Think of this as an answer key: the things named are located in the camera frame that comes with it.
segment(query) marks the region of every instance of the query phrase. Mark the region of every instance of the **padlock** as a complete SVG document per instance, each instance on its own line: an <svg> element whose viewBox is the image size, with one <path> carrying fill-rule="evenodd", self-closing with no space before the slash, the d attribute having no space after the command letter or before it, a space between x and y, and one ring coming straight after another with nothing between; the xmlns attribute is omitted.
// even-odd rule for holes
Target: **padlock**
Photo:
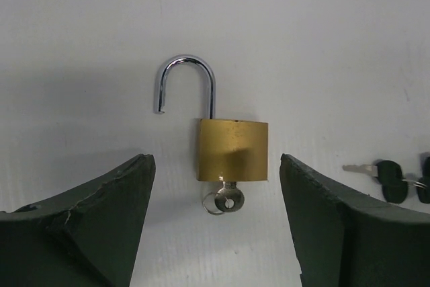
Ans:
<svg viewBox="0 0 430 287"><path fill-rule="evenodd" d="M222 187L203 199L203 207L213 215L240 210L245 202L238 181L267 181L268 124L215 118L215 76L209 65L193 55L179 55L168 60L159 70L156 113L163 114L166 81L170 70L181 63L193 63L201 68L208 80L207 118L200 120L198 134L198 180L219 182ZM206 206L213 195L220 212Z"/></svg>

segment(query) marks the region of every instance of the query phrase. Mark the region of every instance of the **padlock shackle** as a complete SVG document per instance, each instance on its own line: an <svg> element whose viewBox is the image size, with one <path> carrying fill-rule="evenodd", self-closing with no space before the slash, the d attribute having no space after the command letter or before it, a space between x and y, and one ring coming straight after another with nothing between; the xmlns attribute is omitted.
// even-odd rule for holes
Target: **padlock shackle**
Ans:
<svg viewBox="0 0 430 287"><path fill-rule="evenodd" d="M158 95L158 102L156 99L157 106L155 107L155 112L157 114L164 114L163 107L166 104L166 82L167 76L171 69L182 63L192 63L201 68L205 72L208 78L208 102L207 102L207 118L215 118L215 95L216 95L216 82L215 75L209 64L206 63L201 58L194 55L178 55L169 59L160 69L158 73L157 83L156 83L156 95Z"/></svg>

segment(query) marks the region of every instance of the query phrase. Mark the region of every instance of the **gold padlock body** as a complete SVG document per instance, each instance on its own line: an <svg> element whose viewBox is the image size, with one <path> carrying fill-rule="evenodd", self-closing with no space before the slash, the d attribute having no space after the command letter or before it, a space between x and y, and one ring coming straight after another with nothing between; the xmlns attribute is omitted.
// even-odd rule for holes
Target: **gold padlock body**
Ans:
<svg viewBox="0 0 430 287"><path fill-rule="evenodd" d="M269 125L201 119L199 181L267 181Z"/></svg>

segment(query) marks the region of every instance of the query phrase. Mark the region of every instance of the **key hole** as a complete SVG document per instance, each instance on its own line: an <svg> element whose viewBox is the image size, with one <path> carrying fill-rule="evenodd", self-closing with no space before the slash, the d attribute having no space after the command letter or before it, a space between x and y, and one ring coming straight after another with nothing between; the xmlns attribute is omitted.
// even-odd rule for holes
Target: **key hole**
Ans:
<svg viewBox="0 0 430 287"><path fill-rule="evenodd" d="M226 200L226 208L232 208L234 206L234 201L231 198Z"/></svg>

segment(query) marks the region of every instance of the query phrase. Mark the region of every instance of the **key blade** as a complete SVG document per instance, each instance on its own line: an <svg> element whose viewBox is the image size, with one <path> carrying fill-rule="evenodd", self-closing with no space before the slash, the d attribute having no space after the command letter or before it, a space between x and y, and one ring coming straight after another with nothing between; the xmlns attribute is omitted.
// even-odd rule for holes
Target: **key blade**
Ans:
<svg viewBox="0 0 430 287"><path fill-rule="evenodd" d="M344 171L350 171L352 173L365 174L372 177L378 176L378 168L373 165L344 165L342 166Z"/></svg>

